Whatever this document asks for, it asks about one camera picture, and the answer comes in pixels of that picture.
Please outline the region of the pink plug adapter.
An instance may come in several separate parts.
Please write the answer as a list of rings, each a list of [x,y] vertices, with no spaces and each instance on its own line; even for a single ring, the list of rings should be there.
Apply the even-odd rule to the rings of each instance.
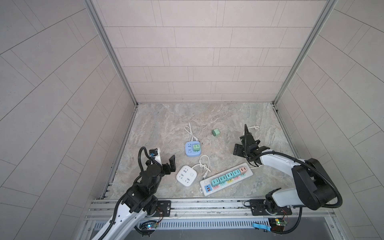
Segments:
[[[242,166],[238,170],[240,171],[240,177],[244,177],[248,171],[248,168],[245,166]]]

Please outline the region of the green plug adapter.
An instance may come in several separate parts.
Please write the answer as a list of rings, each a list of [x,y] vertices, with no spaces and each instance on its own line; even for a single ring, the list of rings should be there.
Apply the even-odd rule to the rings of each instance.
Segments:
[[[214,137],[217,137],[220,134],[219,129],[213,129],[212,130],[212,134],[213,134]]]
[[[199,152],[201,150],[201,145],[200,143],[193,144],[193,151],[194,152]]]

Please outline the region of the teal blue plug adapter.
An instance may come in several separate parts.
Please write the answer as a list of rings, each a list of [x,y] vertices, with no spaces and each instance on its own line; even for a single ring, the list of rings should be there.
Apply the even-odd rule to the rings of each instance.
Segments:
[[[211,186],[215,187],[220,184],[220,180],[218,178],[215,178],[211,181]]]

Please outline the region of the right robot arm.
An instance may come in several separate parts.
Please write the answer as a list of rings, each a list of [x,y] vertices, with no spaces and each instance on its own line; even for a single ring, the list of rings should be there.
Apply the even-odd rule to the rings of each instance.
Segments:
[[[337,209],[343,205],[343,197],[333,183],[322,164],[313,158],[301,160],[284,153],[276,152],[265,146],[259,146],[247,126],[240,137],[241,144],[234,147],[234,155],[245,158],[252,166],[261,165],[275,168],[294,179],[295,187],[291,189],[275,189],[266,194],[264,203],[257,204],[269,215],[278,214],[284,207],[298,208],[298,218],[288,230],[277,223],[271,227],[253,224],[253,228],[264,232],[286,235],[292,233],[299,226],[303,208],[316,211],[320,208]]]

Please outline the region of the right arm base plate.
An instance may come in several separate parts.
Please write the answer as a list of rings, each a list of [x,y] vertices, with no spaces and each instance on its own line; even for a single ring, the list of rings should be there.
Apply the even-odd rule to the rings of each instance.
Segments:
[[[267,204],[266,200],[263,199],[253,199],[249,200],[245,204],[247,208],[251,209],[253,216],[283,216],[283,215],[292,215],[291,208],[288,207],[278,207],[275,205]]]

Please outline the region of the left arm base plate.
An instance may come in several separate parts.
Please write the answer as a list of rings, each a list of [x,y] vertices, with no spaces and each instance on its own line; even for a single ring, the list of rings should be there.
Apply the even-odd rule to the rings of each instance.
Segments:
[[[152,215],[147,215],[148,218],[169,217],[171,212],[172,202],[169,200],[158,201],[155,212]]]

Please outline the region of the white long power strip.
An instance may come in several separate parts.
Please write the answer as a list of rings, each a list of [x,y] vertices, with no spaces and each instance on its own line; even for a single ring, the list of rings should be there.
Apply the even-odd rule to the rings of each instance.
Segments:
[[[200,181],[201,192],[204,196],[217,193],[227,187],[237,184],[253,176],[253,172],[247,163],[230,168],[222,173],[216,174],[205,180]]]

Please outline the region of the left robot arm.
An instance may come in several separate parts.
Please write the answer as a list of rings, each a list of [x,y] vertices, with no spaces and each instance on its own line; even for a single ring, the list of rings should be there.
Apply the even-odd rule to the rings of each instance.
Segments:
[[[93,237],[94,240],[123,240],[131,230],[142,237],[150,237],[156,231],[164,210],[158,207],[155,193],[165,175],[176,171],[176,156],[169,162],[161,162],[159,149],[147,151],[141,147],[138,152],[140,174],[133,185],[118,199],[112,217]]]

